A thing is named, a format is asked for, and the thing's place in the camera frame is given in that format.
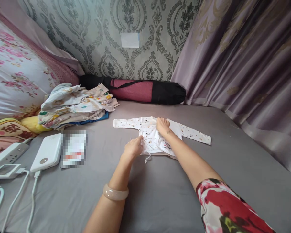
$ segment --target bag strap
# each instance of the bag strap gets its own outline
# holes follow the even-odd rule
[[[123,88],[123,87],[128,87],[128,86],[131,86],[131,85],[133,85],[135,83],[139,83],[139,82],[148,82],[148,81],[151,81],[151,80],[136,80],[136,81],[133,81],[133,82],[130,82],[130,83],[122,84],[119,87],[115,87],[114,86],[114,80],[115,79],[112,79],[112,81],[111,81],[112,82],[112,86],[111,86],[112,89],[119,89],[119,88]]]

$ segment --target yoga mat bag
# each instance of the yoga mat bag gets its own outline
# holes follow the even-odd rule
[[[182,103],[186,95],[183,87],[172,82],[113,79],[93,74],[83,75],[79,80],[87,90],[102,83],[115,98],[122,100],[175,105]]]

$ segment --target stack of baby clothes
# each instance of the stack of baby clothes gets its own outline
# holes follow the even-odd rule
[[[103,84],[91,90],[80,85],[72,87],[70,83],[60,84],[42,104],[38,123],[45,128],[62,130],[66,126],[105,119],[106,113],[115,111],[119,105],[108,91]]]

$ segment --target long-sleeved baby top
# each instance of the long-sleeved baby top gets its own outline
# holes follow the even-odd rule
[[[182,140],[182,137],[191,138],[195,141],[203,142],[211,145],[211,137],[207,136],[195,129],[189,128],[180,123],[169,120],[170,129]],[[150,155],[168,155],[173,159],[177,159],[172,151],[170,144],[156,130],[156,118],[140,117],[133,119],[115,119],[113,121],[114,128],[133,128],[139,130],[139,135],[143,136],[143,151],[141,154]]]

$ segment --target floral sleeve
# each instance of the floral sleeve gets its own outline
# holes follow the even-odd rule
[[[206,233],[275,233],[230,187],[217,179],[196,188]]]

